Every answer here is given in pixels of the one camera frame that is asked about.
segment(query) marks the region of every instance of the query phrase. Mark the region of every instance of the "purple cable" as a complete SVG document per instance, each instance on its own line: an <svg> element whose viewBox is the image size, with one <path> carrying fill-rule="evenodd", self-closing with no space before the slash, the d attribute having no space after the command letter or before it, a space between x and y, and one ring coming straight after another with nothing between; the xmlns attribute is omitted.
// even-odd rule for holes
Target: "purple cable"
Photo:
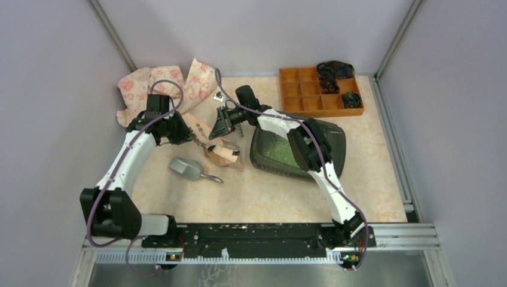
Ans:
<svg viewBox="0 0 507 287"><path fill-rule="evenodd" d="M102 199L102 197L104 196L104 194L108 190L109 186L111 185L111 182L113 181L114 177L116 176L116 173L118 172L118 169L120 169L121 164L123 163L123 161L127 157L127 154L131 150L133 144L137 141L137 139L141 136L141 134L144 133L149 127L151 127L154 123L160 121L162 118L165 118L168 115L170 115L173 112L175 112L179 108L179 106L181 106L181 103L183 102L183 89L177 83L175 83L175 82L173 82L171 80L159 80L159 81L154 82L153 85L151 86L151 92L150 93L153 93L153 88L156 85L158 85L159 83L169 83L169 84L175 85L176 88L178 88L179 92L181 93L181 98L179 99L178 104L175 107L173 107L172 110L170 110L169 112L167 112L165 114L159 115L158 117L156 117L153 120L151 120L148 124L146 124L145 126L143 126L143 128L129 142L129 148L126 148L123 151L123 153L121 154L121 157L118 160L118 162L116 163L115 167L113 168L113 170L111 172L111 175L109 176L108 181L104 185L104 188L102 188L102 190L99 192L99 195L97 196L97 199L93 202L93 206L91 207L90 214L89 214L88 220L86 222L86 239L88 239L88 242L90 242L90 244L92 246L94 246L94 247L98 247L98 248L105 247L105 246L108 246L108 245L110 245L110 244L112 244L112 243L114 243L114 242L116 242L116 241L119 240L119 239L113 239L113 240L111 240L109 242L106 242L104 244L98 244L97 242L95 242L93 240L93 238L91 238L91 223L93 221L93 217L95 216L95 212L97 211L97 208L99 206L100 200Z"/></svg>
<svg viewBox="0 0 507 287"><path fill-rule="evenodd" d="M161 272L162 269L155 269L155 271L152 271L150 273L141 273L141 272L138 272L138 271L134 270L134 268L132 267L132 265L130 265L130 263L129 263L129 251L132 248L132 245L134 245L135 241L137 241L139 239L143 239L144 237L146 237L146 236L137 236L134 239L132 239L132 241L129 244L129 247L127 247L127 251L125 252L125 263L127 264L127 266L130 269L130 271L132 271L132 273L134 273L135 275L139 275L139 276L142 276L142 277L151 277L151 276L157 274L158 272Z"/></svg>
<svg viewBox="0 0 507 287"><path fill-rule="evenodd" d="M286 121L293 121L293 122L296 122L298 124L300 124L303 129L306 131L306 133L308 134L308 136L310 137L311 141L313 142L313 145L316 147L317 149L317 153L319 154L319 159L320 159L320 163L322 165L322 169L324 171L324 177L326 178L326 180L329 182L329 184L336 189L336 191L343 197L343 199L345 199L346 202L348 202L350 205L352 205L352 207L354 207L358 212L359 214L361 215L361 218L363 219L363 222L365 224L365 236L366 236L366 239L365 239L365 247L364 247L364 251L363 251L363 254L361 256L361 260L358 262L357 264L357 267L356 269L358 269L363 261L364 261L364 258L366 257L366 249L368 248L368 243L369 243L369 229L368 229L368 222L366 221L366 217L364 216L363 212L361 211L361 209L355 205L342 191L341 191L341 188L338 188L328 177L328 172L326 170L326 161L324 160L324 156L322 155L322 151L320 150L320 147L319 145L317 144L317 140L315 139L315 137L313 136L313 134L310 132L310 129L305 125L303 124L303 121L301 120L298 120L296 118L289 118L289 117L278 117L278 116L275 116L275 115L271 115L271 114L265 114L263 112L259 112L259 111L256 111L254 109L250 109L248 108L247 106L243 106L242 104L236 102L231 96L229 96L229 94L224 90L224 88L222 87L222 75L220 74L220 70L218 68L215 68L215 79L216 79L216 83L218 85L218 87L220 88L220 90L222 90L222 92L224 93L225 97L227 97L231 102L233 102L236 106L239 106L240 108L244 109L245 111L249 111L249 112L253 112L254 114L258 114L258 115L264 115L266 117L270 117L270 118L279 118L279 119L282 119L282 120L286 120Z"/></svg>

